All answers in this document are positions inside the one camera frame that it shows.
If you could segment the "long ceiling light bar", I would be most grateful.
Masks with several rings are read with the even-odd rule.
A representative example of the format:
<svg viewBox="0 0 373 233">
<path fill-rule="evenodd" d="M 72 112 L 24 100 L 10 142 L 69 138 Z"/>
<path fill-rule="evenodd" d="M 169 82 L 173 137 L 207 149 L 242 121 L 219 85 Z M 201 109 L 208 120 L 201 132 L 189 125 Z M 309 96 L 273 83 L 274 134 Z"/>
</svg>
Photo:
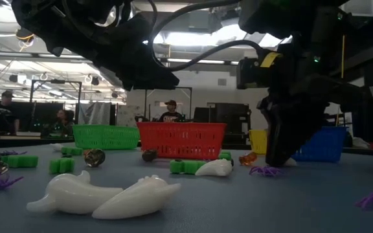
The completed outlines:
<svg viewBox="0 0 373 233">
<path fill-rule="evenodd" d="M 159 58 L 159 61 L 163 63 L 188 63 L 192 61 L 191 59 L 184 58 Z M 230 61 L 230 60 L 199 60 L 198 64 L 205 65 L 238 65 L 239 61 Z"/>
</svg>

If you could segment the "black cabinet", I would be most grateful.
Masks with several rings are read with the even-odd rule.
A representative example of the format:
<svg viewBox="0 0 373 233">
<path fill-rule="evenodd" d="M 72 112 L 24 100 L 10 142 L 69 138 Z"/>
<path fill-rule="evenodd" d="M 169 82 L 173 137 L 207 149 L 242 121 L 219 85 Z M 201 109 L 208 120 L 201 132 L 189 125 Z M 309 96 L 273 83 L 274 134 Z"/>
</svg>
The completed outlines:
<svg viewBox="0 0 373 233">
<path fill-rule="evenodd" d="M 248 104 L 209 103 L 196 107 L 194 122 L 226 124 L 223 144 L 246 145 L 251 129 L 251 110 Z"/>
</svg>

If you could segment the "green toy block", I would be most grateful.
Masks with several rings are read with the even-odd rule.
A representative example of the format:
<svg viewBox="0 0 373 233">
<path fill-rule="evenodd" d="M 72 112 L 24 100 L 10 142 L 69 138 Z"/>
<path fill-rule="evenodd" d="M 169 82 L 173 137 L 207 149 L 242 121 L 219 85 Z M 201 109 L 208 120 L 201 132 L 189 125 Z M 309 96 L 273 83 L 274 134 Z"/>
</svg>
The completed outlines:
<svg viewBox="0 0 373 233">
<path fill-rule="evenodd" d="M 53 159 L 49 163 L 50 174 L 62 174 L 71 173 L 74 171 L 74 159 L 73 158 L 60 158 Z"/>
<path fill-rule="evenodd" d="M 9 168 L 35 168 L 38 165 L 38 157 L 33 155 L 7 155 L 1 157 Z"/>
</svg>

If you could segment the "grey cloth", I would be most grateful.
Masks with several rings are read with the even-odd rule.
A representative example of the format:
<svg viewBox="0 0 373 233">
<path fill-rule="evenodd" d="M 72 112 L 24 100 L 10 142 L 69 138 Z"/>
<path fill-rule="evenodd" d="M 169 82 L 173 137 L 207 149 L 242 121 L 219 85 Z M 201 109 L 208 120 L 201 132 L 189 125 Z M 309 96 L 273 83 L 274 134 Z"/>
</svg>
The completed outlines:
<svg viewBox="0 0 373 233">
<path fill-rule="evenodd" d="M 78 124 L 83 125 L 109 125 L 111 103 L 91 102 L 80 104 Z"/>
</svg>

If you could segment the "green plastic basket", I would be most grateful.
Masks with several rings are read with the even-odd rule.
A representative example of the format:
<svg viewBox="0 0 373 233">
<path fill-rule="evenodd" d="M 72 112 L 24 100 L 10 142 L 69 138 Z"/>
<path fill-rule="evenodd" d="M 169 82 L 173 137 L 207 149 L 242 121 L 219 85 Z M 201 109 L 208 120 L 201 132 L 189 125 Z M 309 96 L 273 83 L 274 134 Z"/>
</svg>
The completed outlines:
<svg viewBox="0 0 373 233">
<path fill-rule="evenodd" d="M 132 150 L 140 140 L 139 130 L 126 126 L 74 125 L 77 148 L 101 150 Z"/>
</svg>

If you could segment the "blue plastic basket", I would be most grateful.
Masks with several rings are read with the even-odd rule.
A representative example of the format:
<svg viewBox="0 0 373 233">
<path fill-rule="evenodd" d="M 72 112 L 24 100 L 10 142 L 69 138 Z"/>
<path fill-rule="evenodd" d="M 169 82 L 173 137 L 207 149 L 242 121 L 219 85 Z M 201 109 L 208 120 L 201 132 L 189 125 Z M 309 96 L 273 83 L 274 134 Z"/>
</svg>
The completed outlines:
<svg viewBox="0 0 373 233">
<path fill-rule="evenodd" d="M 323 127 L 292 158 L 304 162 L 337 163 L 341 158 L 346 133 L 346 127 Z"/>
</svg>

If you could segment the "orange translucent pumpkin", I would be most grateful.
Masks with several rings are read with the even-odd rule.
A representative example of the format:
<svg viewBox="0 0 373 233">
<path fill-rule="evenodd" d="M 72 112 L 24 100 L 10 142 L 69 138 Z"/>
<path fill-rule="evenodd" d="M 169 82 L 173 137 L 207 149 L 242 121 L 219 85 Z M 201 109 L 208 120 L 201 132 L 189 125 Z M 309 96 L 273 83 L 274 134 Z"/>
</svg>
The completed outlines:
<svg viewBox="0 0 373 233">
<path fill-rule="evenodd" d="M 257 160 L 258 155 L 254 152 L 250 152 L 239 157 L 239 162 L 242 166 L 252 166 L 253 163 Z"/>
</svg>

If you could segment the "grey ceiling unit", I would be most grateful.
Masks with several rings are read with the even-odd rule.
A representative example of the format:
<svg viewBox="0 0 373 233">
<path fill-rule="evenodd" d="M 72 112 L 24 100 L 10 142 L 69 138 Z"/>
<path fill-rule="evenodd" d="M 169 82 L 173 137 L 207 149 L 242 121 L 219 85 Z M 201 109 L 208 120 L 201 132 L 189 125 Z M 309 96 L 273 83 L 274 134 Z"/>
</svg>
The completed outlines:
<svg viewBox="0 0 373 233">
<path fill-rule="evenodd" d="M 190 12 L 188 30 L 190 32 L 208 33 L 210 28 L 210 14 L 208 11 L 197 10 Z"/>
</svg>

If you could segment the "red plastic basket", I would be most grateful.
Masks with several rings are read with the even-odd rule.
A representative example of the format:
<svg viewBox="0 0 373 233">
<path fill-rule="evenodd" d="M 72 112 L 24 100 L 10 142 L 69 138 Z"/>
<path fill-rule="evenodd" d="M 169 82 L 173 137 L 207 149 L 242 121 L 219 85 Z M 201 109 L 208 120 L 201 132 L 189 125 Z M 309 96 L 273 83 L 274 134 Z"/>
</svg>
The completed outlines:
<svg viewBox="0 0 373 233">
<path fill-rule="evenodd" d="M 225 135 L 224 123 L 138 122 L 141 150 L 159 158 L 217 159 Z"/>
</svg>

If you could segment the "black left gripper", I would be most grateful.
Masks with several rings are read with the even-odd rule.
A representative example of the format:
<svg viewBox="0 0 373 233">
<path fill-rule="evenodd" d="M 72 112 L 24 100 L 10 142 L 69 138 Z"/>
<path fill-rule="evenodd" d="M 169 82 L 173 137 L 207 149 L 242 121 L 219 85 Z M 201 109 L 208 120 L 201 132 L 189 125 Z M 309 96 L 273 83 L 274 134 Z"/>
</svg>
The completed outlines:
<svg viewBox="0 0 373 233">
<path fill-rule="evenodd" d="M 11 6 L 19 25 L 40 37 L 49 53 L 59 57 L 68 49 L 112 72 L 127 91 L 179 85 L 171 71 L 148 59 L 147 19 L 137 14 L 105 24 L 110 11 L 127 9 L 129 0 L 12 0 Z"/>
</svg>

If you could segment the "black metal frame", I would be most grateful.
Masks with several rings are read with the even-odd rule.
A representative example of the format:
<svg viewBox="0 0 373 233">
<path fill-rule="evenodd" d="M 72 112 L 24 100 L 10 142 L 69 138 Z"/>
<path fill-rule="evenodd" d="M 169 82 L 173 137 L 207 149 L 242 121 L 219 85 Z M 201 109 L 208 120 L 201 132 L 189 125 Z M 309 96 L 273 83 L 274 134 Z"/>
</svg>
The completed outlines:
<svg viewBox="0 0 373 233">
<path fill-rule="evenodd" d="M 181 113 L 186 120 L 192 118 L 192 87 L 175 87 L 174 89 L 147 89 L 143 91 L 144 116 L 149 120 L 159 118 L 167 111 L 165 102 L 175 100 L 176 111 Z"/>
<path fill-rule="evenodd" d="M 74 119 L 79 119 L 79 112 L 80 112 L 80 101 L 81 101 L 81 95 L 82 95 L 82 82 L 77 81 L 66 81 L 66 80 L 59 80 L 59 79 L 53 79 L 53 80 L 33 80 L 31 83 L 30 88 L 30 98 L 29 102 L 31 104 L 34 104 L 32 115 L 30 118 L 29 126 L 30 128 L 37 128 L 42 127 L 46 123 L 53 123 L 56 118 L 56 114 L 59 110 L 64 109 L 64 104 L 66 99 L 63 99 L 63 104 L 56 102 L 54 103 L 55 99 L 52 99 L 52 102 L 45 102 L 45 103 L 39 103 L 33 99 L 34 92 L 37 91 L 42 85 L 45 85 L 47 82 L 51 84 L 59 84 L 59 85 L 65 85 L 67 83 L 69 84 L 78 84 L 78 98 L 76 99 L 76 102 L 74 103 Z"/>
</svg>

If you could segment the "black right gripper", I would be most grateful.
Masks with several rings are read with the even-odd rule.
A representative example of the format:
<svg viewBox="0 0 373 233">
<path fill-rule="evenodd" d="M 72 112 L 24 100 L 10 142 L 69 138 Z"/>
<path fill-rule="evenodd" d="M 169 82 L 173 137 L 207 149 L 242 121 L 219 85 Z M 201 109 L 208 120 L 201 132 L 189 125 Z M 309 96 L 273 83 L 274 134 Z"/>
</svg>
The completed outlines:
<svg viewBox="0 0 373 233">
<path fill-rule="evenodd" d="M 348 111 L 361 104 L 363 95 L 356 85 L 318 74 L 294 83 L 273 80 L 268 95 L 257 105 L 266 108 L 267 164 L 281 167 L 300 150 L 322 128 L 324 110 L 331 103 Z"/>
</svg>

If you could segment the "yellow plastic basket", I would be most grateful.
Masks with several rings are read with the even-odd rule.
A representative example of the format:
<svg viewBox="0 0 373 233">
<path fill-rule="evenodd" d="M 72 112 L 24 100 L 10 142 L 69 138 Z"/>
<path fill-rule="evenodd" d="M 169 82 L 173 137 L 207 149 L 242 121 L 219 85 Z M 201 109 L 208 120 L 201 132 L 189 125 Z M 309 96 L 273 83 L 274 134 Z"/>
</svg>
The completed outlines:
<svg viewBox="0 0 373 233">
<path fill-rule="evenodd" d="M 255 130 L 249 131 L 249 140 L 251 149 L 256 154 L 265 155 L 267 151 L 267 131 Z"/>
</svg>

